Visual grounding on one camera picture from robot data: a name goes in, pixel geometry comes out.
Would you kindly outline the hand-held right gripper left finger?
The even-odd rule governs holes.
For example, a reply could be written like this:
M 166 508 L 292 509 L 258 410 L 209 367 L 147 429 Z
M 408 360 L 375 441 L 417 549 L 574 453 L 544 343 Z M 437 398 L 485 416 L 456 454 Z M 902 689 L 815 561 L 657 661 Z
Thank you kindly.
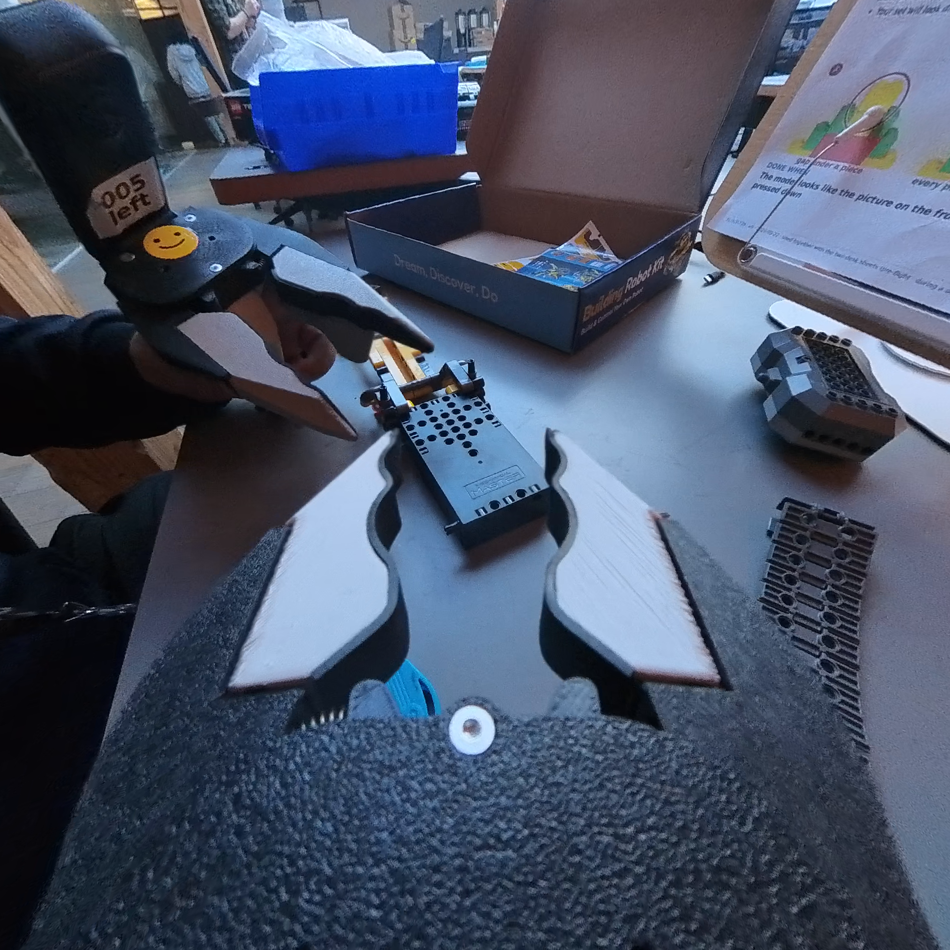
M 230 693 L 348 695 L 401 665 L 409 624 L 391 552 L 402 527 L 400 454 L 398 435 L 383 435 L 287 522 Z

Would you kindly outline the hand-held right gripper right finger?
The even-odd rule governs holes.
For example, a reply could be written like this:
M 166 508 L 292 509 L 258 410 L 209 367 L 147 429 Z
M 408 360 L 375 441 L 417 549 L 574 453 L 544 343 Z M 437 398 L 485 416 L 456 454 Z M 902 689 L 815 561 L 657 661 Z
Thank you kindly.
M 544 437 L 547 529 L 541 654 L 584 679 L 601 713 L 661 728 L 648 686 L 723 688 L 663 516 L 563 432 Z

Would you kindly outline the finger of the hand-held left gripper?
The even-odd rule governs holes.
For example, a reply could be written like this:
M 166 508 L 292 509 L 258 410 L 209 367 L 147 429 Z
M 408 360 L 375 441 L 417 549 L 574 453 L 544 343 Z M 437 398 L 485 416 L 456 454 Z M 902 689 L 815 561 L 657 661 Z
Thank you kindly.
M 301 311 L 346 360 L 367 362 L 378 336 L 423 353 L 434 350 L 421 328 L 356 273 L 286 246 L 270 262 L 279 299 Z
M 180 331 L 226 373 L 239 397 L 325 435 L 357 439 L 355 428 L 334 403 L 275 360 L 263 338 L 237 315 L 197 314 L 184 321 Z

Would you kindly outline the blue brick separator tool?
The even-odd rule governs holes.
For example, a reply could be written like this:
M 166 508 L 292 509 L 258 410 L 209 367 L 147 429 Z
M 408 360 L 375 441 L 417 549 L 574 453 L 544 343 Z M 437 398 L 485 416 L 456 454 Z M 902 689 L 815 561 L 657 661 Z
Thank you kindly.
M 386 688 L 403 717 L 425 718 L 442 712 L 434 686 L 410 659 L 406 659 L 389 678 Z

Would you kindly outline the black perforated brick box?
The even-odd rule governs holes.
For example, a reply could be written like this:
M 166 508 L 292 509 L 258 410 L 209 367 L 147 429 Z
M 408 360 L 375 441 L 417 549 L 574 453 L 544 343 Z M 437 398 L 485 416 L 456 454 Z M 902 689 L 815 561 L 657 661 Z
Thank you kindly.
M 379 382 L 360 402 L 401 434 L 447 535 L 469 549 L 547 514 L 543 469 L 492 409 L 474 360 L 433 370 L 420 350 L 376 335 L 370 362 Z

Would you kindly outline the person's left forearm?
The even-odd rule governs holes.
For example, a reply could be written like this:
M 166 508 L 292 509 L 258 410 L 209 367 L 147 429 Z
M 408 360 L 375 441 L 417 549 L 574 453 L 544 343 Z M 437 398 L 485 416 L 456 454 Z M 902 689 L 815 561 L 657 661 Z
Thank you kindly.
M 145 439 L 197 417 L 198 403 L 140 376 L 130 354 L 133 335 L 116 312 L 2 316 L 2 453 Z

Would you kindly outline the grey desk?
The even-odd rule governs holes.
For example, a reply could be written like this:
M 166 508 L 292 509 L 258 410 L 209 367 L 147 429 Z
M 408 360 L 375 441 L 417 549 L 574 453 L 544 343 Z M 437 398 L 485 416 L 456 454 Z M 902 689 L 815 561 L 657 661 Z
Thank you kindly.
M 948 452 L 917 429 L 857 467 L 772 439 L 750 357 L 774 294 L 735 279 L 682 279 L 575 355 L 520 338 L 410 291 L 383 290 L 435 341 L 472 358 L 489 402 L 539 460 L 548 428 L 574 440 L 669 513 L 756 597 L 766 526 L 786 496 L 877 529 L 861 612 L 861 708 L 870 763 L 918 901 L 948 947 Z M 322 385 L 360 432 L 339 442 L 243 402 L 186 430 L 110 721 L 169 638 L 271 527 L 282 524 L 378 436 L 358 406 L 364 365 Z M 410 660 L 445 709 L 481 696 L 539 710 L 558 682 L 543 662 L 543 522 L 463 551 L 413 466 L 393 547 L 410 618 Z

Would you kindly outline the person's left hand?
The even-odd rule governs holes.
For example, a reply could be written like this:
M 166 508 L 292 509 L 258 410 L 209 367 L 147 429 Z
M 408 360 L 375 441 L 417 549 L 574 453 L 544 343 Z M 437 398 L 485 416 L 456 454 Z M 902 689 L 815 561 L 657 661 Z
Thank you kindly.
M 270 334 L 271 356 L 281 360 L 303 383 L 325 375 L 336 359 L 332 343 L 303 320 L 304 313 L 280 299 L 272 288 L 250 291 L 231 303 L 228 311 L 247 325 Z M 168 363 L 148 341 L 136 334 L 129 355 L 140 377 L 165 393 L 204 403 L 235 397 L 231 386 L 212 377 Z

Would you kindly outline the blue plastic bin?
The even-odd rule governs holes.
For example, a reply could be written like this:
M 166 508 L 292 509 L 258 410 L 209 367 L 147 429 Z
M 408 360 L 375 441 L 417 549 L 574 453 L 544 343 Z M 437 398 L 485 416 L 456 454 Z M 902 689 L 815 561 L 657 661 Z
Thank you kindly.
M 458 84 L 457 66 L 442 64 L 265 72 L 252 118 L 289 172 L 451 155 Z

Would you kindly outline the colourful printed booklet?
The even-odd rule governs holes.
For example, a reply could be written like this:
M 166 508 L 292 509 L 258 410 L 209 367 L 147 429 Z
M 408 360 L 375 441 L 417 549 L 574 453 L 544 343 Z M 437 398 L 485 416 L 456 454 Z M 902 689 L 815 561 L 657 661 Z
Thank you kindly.
M 494 267 L 553 286 L 578 291 L 624 264 L 597 225 L 589 220 L 572 238 L 530 258 L 510 259 Z

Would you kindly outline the clear plastic bag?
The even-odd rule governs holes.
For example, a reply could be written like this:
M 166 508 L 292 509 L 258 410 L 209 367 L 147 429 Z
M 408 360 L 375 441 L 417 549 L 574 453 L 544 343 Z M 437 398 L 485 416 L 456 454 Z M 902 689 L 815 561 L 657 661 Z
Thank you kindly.
M 268 72 L 434 63 L 418 50 L 383 52 L 327 20 L 291 22 L 262 11 L 234 57 L 232 72 L 256 87 L 260 75 Z

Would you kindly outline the grey brick model piece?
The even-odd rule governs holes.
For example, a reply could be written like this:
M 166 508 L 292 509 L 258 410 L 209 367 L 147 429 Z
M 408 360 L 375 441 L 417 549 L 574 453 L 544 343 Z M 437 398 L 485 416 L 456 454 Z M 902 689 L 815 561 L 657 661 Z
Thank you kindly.
M 907 427 L 849 339 L 800 326 L 769 334 L 751 357 L 768 427 L 784 442 L 861 463 Z

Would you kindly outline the dark blue cardboard box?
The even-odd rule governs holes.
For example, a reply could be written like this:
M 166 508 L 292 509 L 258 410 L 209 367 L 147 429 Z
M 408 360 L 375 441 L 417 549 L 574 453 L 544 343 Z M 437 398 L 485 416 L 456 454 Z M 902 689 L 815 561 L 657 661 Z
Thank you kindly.
M 507 2 L 466 142 L 479 183 L 347 216 L 362 269 L 576 352 L 685 270 L 796 2 Z M 570 291 L 494 267 L 589 220 L 624 264 Z

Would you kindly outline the wooden post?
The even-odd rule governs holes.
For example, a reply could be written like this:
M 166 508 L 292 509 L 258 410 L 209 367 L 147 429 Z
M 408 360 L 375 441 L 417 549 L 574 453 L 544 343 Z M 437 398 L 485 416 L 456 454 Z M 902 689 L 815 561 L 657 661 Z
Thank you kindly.
M 1 313 L 16 319 L 66 314 L 79 318 L 79 305 L 61 280 L 1 210 Z M 141 479 L 173 470 L 183 432 L 93 449 L 51 448 L 33 458 L 52 481 L 86 508 L 97 511 Z

